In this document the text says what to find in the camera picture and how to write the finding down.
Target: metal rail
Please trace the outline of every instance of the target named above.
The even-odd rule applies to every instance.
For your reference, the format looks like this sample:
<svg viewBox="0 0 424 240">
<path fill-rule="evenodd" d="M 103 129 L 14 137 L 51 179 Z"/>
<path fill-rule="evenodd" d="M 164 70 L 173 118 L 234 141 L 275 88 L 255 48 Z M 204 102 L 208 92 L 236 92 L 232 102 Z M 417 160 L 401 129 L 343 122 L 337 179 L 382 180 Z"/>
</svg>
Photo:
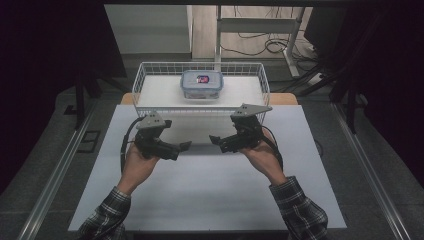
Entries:
<svg viewBox="0 0 424 240">
<path fill-rule="evenodd" d="M 349 127 L 347 126 L 344 120 L 346 117 L 343 109 L 341 108 L 340 104 L 331 103 L 331 106 L 396 239 L 410 240 L 411 237 L 406 230 L 402 217 L 400 216 L 395 204 L 390 199 L 386 189 L 378 178 L 377 173 L 374 170 L 370 160 L 368 159 L 365 150 L 362 148 L 358 137 L 355 134 L 352 134 Z"/>
<path fill-rule="evenodd" d="M 76 130 L 72 135 L 68 146 L 66 147 L 61 159 L 53 170 L 49 180 L 47 181 L 47 184 L 44 186 L 43 191 L 38 197 L 38 200 L 35 203 L 17 239 L 29 240 L 35 239 L 37 236 L 38 230 L 44 221 L 44 217 L 46 216 L 47 211 L 49 210 L 50 205 L 56 196 L 57 190 L 59 189 L 63 178 L 65 177 L 66 171 L 72 162 L 72 158 L 75 155 L 78 145 L 84 136 L 84 132 L 91 121 L 96 105 L 97 100 L 95 99 L 89 103 L 87 117 L 81 124 L 79 130 Z"/>
</svg>

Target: wire basket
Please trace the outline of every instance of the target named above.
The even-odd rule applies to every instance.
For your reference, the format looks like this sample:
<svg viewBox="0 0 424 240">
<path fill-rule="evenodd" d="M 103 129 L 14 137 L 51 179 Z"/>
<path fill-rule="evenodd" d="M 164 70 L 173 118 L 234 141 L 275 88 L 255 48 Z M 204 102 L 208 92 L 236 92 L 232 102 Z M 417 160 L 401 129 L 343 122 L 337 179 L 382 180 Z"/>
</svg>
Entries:
<svg viewBox="0 0 424 240">
<path fill-rule="evenodd" d="M 219 104 L 211 103 L 210 101 L 202 102 L 187 102 L 183 99 L 183 94 L 179 86 L 179 80 L 183 72 L 187 70 L 215 70 L 220 69 L 220 72 L 224 76 L 224 89 L 228 95 L 234 95 L 234 92 L 239 94 L 241 102 L 222 100 Z M 166 90 L 168 83 L 162 83 L 165 78 L 172 78 L 169 80 L 172 82 L 173 87 Z M 147 87 L 153 86 L 152 91 L 147 90 Z M 248 87 L 249 91 L 254 91 L 255 94 L 247 94 L 243 91 L 235 88 Z M 169 97 L 169 93 L 180 94 L 181 99 L 176 101 L 175 99 L 166 99 Z M 230 115 L 244 102 L 243 97 L 255 97 L 254 102 L 250 104 L 268 106 L 270 93 L 269 85 L 265 74 L 265 69 L 261 63 L 236 63 L 236 62 L 143 62 L 137 72 L 137 76 L 132 89 L 133 103 L 139 116 L 144 116 L 150 111 L 157 111 L 159 113 L 175 113 L 184 114 L 187 111 L 192 112 L 213 112 L 218 114 Z M 262 123 L 265 114 L 258 114 L 258 118 Z"/>
</svg>

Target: black curtain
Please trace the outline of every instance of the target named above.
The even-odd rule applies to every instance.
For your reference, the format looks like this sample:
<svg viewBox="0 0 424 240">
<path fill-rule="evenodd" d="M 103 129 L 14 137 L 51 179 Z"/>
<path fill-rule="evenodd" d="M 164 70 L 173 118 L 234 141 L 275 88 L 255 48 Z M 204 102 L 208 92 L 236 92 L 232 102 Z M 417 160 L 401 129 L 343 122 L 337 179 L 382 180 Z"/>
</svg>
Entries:
<svg viewBox="0 0 424 240">
<path fill-rule="evenodd" d="M 365 113 L 424 186 L 424 5 L 392 5 L 362 59 Z"/>
<path fill-rule="evenodd" d="M 126 74 L 96 1 L 2 1 L 0 54 L 3 192 L 48 124 L 57 94 L 77 74 Z"/>
</svg>

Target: gray floor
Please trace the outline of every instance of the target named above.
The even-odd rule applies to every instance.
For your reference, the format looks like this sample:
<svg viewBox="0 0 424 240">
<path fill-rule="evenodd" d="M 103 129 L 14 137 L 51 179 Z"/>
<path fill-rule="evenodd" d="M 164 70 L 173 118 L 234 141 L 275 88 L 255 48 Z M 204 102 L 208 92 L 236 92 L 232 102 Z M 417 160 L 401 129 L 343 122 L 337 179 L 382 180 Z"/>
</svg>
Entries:
<svg viewBox="0 0 424 240">
<path fill-rule="evenodd" d="M 255 45 L 247 49 L 256 48 L 258 46 Z M 209 61 L 212 58 L 209 55 L 202 55 L 201 52 L 193 53 L 193 55 L 196 55 L 193 58 L 197 60 Z M 143 55 L 123 56 L 128 79 L 119 79 L 119 81 L 131 87 L 137 67 L 142 60 L 192 61 L 191 58 L 176 57 L 168 55 L 148 56 L 148 58 Z M 228 55 L 225 61 L 246 60 L 240 57 Z M 291 78 L 283 59 L 267 57 L 266 59 L 255 59 L 255 61 L 261 61 L 265 65 L 271 90 L 283 91 L 296 83 Z M 98 144 L 94 146 L 94 152 L 76 153 L 74 156 L 36 239 L 73 239 L 75 237 L 75 234 L 67 232 L 67 228 L 91 173 L 114 109 L 123 96 L 123 93 L 110 85 L 102 81 L 99 83 L 103 94 L 98 99 L 95 113 L 87 128 L 87 131 L 100 132 Z M 307 83 L 295 91 L 306 86 L 308 86 Z M 322 145 L 322 149 L 319 149 L 323 150 L 322 162 L 348 226 L 347 229 L 331 229 L 330 235 L 335 239 L 346 240 L 396 239 L 330 106 L 328 101 L 330 90 L 331 85 L 298 99 L 314 138 Z M 1 240 L 17 238 L 74 133 L 75 115 L 63 114 L 68 105 L 75 105 L 74 89 L 58 95 L 56 111 L 49 125 L 20 172 L 0 196 Z M 390 145 L 369 123 L 362 109 L 357 109 L 355 123 L 357 136 L 405 221 L 411 239 L 424 239 L 423 189 Z M 91 147 L 90 144 L 81 144 L 79 149 L 87 150 Z"/>
</svg>

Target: forearm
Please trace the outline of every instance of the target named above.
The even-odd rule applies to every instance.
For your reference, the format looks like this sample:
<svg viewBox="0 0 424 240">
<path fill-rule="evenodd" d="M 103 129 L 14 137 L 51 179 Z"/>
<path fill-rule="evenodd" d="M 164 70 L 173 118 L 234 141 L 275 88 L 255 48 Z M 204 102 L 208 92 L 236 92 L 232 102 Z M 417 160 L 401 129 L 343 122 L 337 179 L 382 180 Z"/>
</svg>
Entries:
<svg viewBox="0 0 424 240">
<path fill-rule="evenodd" d="M 270 190 L 294 239 L 327 239 L 327 215 L 305 196 L 296 177 Z"/>
<path fill-rule="evenodd" d="M 124 239 L 125 228 L 119 223 L 128 214 L 130 206 L 131 197 L 114 187 L 102 204 L 79 228 L 80 239 L 92 239 L 117 224 L 118 226 L 107 236 L 110 239 Z"/>
</svg>

